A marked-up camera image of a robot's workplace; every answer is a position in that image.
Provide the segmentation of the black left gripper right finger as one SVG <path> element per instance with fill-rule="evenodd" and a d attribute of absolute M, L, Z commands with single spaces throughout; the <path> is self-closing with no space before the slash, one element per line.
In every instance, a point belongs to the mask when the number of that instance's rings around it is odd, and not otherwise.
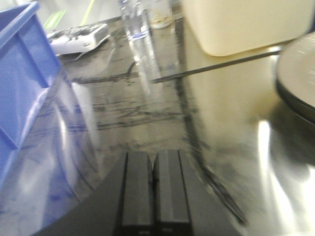
<path fill-rule="evenodd" d="M 202 181 L 182 150 L 160 150 L 154 162 L 155 217 L 159 236 L 239 236 L 227 212 L 244 215 L 207 167 Z"/>

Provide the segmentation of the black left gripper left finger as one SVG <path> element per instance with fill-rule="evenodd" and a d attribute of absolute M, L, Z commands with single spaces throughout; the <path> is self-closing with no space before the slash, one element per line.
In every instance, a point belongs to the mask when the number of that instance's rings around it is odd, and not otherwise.
<path fill-rule="evenodd" d="M 147 153 L 124 153 L 89 197 L 36 235 L 154 235 L 153 174 Z"/>

